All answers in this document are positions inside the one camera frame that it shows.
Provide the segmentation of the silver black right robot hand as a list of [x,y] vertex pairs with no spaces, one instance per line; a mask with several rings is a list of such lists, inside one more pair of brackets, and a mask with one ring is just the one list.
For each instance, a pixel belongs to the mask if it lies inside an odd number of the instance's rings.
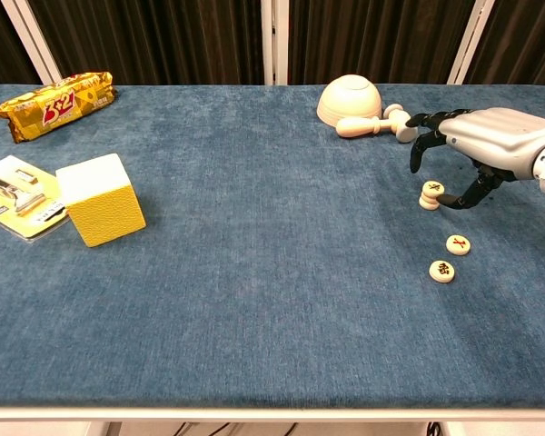
[[460,196],[442,194],[438,202],[455,210],[476,206],[503,182],[534,179],[545,193],[545,118],[504,107],[457,109],[416,114],[408,127],[428,127],[411,148],[410,170],[416,173],[423,153],[448,145],[471,159],[476,180]]

